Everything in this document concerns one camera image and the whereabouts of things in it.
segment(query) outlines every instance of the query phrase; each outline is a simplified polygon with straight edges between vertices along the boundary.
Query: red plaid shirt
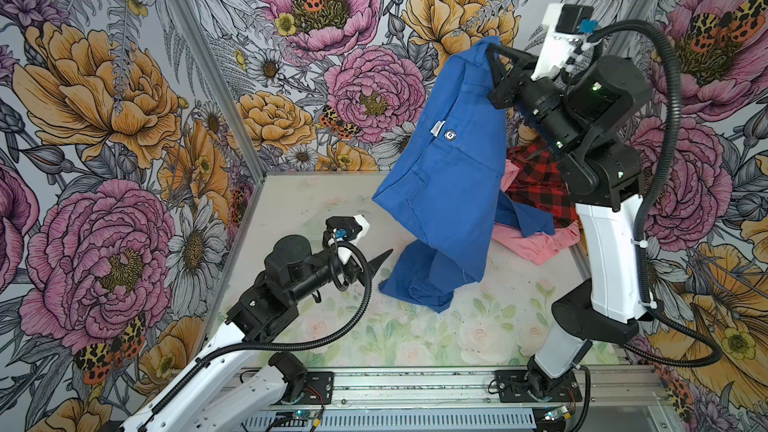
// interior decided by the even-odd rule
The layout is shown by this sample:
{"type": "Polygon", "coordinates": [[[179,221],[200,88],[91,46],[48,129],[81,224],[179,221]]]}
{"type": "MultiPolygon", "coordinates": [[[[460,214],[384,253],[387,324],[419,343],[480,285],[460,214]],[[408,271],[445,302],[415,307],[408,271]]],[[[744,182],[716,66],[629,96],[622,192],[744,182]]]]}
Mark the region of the red plaid shirt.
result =
{"type": "Polygon", "coordinates": [[[550,212],[555,227],[570,226],[578,218],[568,187],[543,139],[527,147],[507,150],[507,158],[520,168],[507,188],[507,195],[512,200],[550,212]],[[529,159],[542,149],[536,157],[529,159]]]}

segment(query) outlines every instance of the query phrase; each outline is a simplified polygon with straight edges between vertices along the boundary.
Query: blue fabric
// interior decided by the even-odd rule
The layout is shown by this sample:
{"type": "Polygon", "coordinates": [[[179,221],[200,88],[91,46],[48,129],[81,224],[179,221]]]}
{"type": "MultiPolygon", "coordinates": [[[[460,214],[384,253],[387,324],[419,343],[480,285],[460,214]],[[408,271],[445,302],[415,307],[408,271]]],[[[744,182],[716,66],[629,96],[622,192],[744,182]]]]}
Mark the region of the blue fabric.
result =
{"type": "Polygon", "coordinates": [[[554,235],[554,216],[550,212],[515,202],[501,190],[498,191],[494,222],[519,228],[523,237],[536,232],[554,235]]]}
{"type": "Polygon", "coordinates": [[[507,134],[506,112],[488,100],[489,43],[498,37],[448,59],[408,147],[373,196],[417,238],[379,290],[437,312],[454,289],[482,279],[493,232],[507,134]],[[434,137],[438,120],[446,123],[434,137]]]}

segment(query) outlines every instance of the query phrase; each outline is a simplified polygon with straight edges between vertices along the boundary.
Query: floral table surface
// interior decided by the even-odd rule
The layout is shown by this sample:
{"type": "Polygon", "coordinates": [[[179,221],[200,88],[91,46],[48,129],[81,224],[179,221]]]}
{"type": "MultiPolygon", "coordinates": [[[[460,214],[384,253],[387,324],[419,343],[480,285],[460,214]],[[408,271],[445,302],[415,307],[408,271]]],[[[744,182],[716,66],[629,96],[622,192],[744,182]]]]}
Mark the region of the floral table surface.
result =
{"type": "MultiPolygon", "coordinates": [[[[393,248],[374,283],[388,277],[413,236],[370,199],[383,179],[379,174],[268,177],[226,286],[220,322],[264,269],[264,257],[279,238],[301,234],[319,250],[324,222],[330,216],[366,216],[371,230],[360,249],[370,259],[393,248]]],[[[296,355],[308,367],[524,364],[554,323],[552,302],[580,281],[568,251],[538,267],[492,242],[485,278],[457,290],[447,311],[437,314],[374,288],[368,311],[347,336],[296,355]]],[[[325,287],[322,302],[302,302],[299,318],[276,341],[311,341],[330,334],[349,320],[361,296],[359,283],[346,292],[325,287]]],[[[254,366],[264,364],[269,356],[269,352],[260,354],[254,366]]],[[[618,359],[611,346],[598,343],[584,362],[616,364],[618,359]]]]}

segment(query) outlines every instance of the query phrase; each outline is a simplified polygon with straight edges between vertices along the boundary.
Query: pink garment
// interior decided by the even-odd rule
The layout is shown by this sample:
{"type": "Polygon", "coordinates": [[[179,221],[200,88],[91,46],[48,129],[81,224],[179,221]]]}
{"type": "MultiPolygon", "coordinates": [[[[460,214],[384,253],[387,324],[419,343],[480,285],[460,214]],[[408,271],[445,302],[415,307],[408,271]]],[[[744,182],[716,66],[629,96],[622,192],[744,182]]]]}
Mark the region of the pink garment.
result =
{"type": "MultiPolygon", "coordinates": [[[[519,167],[507,160],[504,177],[502,177],[502,190],[506,190],[512,184],[519,171],[519,167]]],[[[523,237],[523,234],[514,227],[495,224],[491,238],[533,264],[541,265],[559,254],[564,248],[571,247],[578,242],[581,233],[578,222],[573,222],[566,228],[556,228],[554,235],[539,232],[530,237],[523,237]]]]}

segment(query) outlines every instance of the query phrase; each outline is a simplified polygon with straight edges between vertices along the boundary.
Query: pile of clothes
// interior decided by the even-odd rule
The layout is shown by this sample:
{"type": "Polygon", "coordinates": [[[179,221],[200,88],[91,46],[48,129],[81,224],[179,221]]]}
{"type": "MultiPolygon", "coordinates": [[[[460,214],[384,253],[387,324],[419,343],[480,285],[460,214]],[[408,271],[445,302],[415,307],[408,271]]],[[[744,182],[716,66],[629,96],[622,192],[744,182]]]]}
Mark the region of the pile of clothes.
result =
{"type": "Polygon", "coordinates": [[[545,145],[507,150],[506,112],[488,100],[489,43],[498,37],[448,59],[408,147],[373,196],[416,236],[379,290],[437,312],[456,288],[480,282],[492,237],[535,264],[579,240],[545,145]]]}

